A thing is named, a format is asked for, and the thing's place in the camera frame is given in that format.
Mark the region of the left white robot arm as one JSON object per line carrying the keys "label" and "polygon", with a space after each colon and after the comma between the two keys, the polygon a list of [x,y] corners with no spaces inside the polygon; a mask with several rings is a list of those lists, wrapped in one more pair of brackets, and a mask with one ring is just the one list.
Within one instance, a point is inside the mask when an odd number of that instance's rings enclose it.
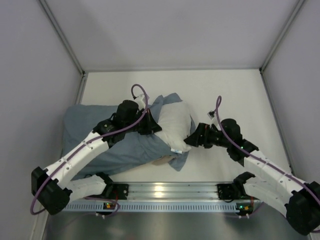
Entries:
{"label": "left white robot arm", "polygon": [[122,141],[127,133],[150,135],[162,128],[143,100],[124,100],[110,118],[100,121],[74,149],[53,164],[31,172],[33,202],[50,215],[60,213],[70,202],[89,196],[109,194],[113,181],[105,173],[73,178],[98,155]]}

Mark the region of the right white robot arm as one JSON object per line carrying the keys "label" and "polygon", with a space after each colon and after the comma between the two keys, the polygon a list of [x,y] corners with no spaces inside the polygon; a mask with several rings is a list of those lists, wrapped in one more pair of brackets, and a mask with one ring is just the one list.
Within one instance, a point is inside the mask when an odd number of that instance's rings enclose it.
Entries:
{"label": "right white robot arm", "polygon": [[199,123],[184,141],[192,147],[226,148],[229,157],[245,169],[232,183],[238,198],[248,196],[263,201],[303,236],[319,233],[319,183],[307,183],[274,164],[256,145],[243,138],[234,119],[224,119],[219,127]]}

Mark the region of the white pillow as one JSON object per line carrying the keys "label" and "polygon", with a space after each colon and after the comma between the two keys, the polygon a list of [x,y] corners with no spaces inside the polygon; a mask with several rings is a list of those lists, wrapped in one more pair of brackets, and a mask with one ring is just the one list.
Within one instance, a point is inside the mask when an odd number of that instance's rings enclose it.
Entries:
{"label": "white pillow", "polygon": [[165,104],[162,106],[158,125],[162,128],[155,135],[167,144],[174,153],[182,154],[191,150],[184,139],[190,135],[191,112],[184,101]]}

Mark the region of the blue pillowcase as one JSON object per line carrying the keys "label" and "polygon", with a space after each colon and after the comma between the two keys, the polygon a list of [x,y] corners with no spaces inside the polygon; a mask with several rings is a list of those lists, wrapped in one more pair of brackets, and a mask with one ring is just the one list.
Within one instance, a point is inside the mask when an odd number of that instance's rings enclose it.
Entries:
{"label": "blue pillowcase", "polygon": [[[159,95],[149,106],[154,120],[158,123],[163,105],[182,102],[177,93],[167,96]],[[115,105],[74,105],[69,107],[63,117],[63,151],[66,155],[85,139],[90,131],[101,121],[111,117],[117,110]],[[190,134],[195,131],[191,117]],[[155,134],[140,135],[137,132],[127,133],[124,139],[101,153],[85,166],[74,179],[86,178],[103,172],[107,175],[120,174],[133,168],[170,158],[168,164],[179,172],[187,161],[189,151],[175,153]]]}

